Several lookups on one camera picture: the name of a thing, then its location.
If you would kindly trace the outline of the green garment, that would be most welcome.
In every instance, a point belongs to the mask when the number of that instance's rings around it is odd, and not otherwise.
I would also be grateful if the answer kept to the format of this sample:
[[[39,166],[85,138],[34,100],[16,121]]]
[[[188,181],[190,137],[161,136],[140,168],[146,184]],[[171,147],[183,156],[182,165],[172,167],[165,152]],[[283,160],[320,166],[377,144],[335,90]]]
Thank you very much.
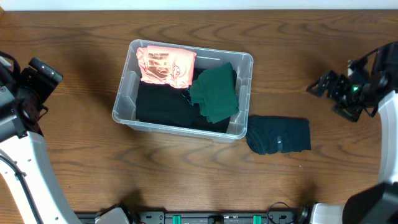
[[[198,104],[200,114],[208,122],[217,123],[239,111],[234,72],[228,62],[218,68],[204,70],[190,87],[190,98]]]

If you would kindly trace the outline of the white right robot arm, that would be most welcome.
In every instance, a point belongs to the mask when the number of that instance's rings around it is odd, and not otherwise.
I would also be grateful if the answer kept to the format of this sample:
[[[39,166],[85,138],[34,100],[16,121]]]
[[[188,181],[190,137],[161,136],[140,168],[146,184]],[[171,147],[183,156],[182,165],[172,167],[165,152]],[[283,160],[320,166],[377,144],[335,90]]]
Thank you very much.
[[[366,112],[382,124],[377,184],[343,205],[315,203],[309,223],[397,223],[397,42],[350,60],[347,75],[326,72],[307,92],[334,100],[333,111],[349,121]]]

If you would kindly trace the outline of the pink printed shirt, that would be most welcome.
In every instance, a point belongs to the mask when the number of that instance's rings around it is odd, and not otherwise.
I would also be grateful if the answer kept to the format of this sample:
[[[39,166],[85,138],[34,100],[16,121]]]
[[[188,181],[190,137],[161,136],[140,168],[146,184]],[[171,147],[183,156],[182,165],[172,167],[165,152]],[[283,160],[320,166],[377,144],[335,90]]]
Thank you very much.
[[[193,82],[197,54],[190,50],[148,45],[136,52],[141,81],[173,88],[188,88]]]

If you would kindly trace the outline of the black trousers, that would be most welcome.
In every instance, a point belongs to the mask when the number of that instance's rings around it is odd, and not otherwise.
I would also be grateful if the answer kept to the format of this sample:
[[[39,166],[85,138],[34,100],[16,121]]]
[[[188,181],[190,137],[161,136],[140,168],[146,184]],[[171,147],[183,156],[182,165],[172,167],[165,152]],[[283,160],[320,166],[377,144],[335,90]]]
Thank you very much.
[[[193,80],[196,80],[205,69],[202,68],[194,68],[193,71]],[[237,79],[237,73],[235,70],[233,70],[233,80],[234,80],[234,86],[236,85],[236,79]],[[217,132],[217,133],[226,133],[228,126],[229,126],[229,121],[230,117],[223,119],[217,123],[212,123],[208,122],[207,118],[205,116],[202,116],[200,113],[200,106],[199,104],[194,104],[195,111],[196,111],[196,117],[190,128],[192,129],[199,129],[203,131],[212,131],[212,132]]]

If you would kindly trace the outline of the dark teal garment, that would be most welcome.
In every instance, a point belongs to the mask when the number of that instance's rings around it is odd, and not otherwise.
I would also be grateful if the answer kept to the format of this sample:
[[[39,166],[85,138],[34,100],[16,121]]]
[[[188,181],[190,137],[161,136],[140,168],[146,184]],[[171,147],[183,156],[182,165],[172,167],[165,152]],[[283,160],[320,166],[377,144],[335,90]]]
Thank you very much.
[[[259,155],[311,150],[309,124],[305,118],[252,115],[246,142]]]

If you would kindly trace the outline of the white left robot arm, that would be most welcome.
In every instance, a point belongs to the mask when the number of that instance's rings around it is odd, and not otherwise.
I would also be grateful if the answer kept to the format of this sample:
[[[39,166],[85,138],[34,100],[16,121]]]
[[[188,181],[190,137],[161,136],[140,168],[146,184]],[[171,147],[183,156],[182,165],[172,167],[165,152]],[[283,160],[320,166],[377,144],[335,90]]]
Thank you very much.
[[[63,80],[34,57],[21,69],[1,53],[1,175],[25,223],[132,223],[129,212],[113,206],[97,215],[76,214],[53,172],[39,120],[47,98]]]

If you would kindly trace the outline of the black garment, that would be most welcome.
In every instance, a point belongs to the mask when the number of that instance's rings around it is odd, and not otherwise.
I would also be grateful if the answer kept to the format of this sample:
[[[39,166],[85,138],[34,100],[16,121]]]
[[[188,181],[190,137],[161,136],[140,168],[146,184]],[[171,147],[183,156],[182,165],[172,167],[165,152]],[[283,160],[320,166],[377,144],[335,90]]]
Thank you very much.
[[[136,119],[141,122],[190,127],[197,110],[188,88],[174,88],[140,82],[136,98]]]

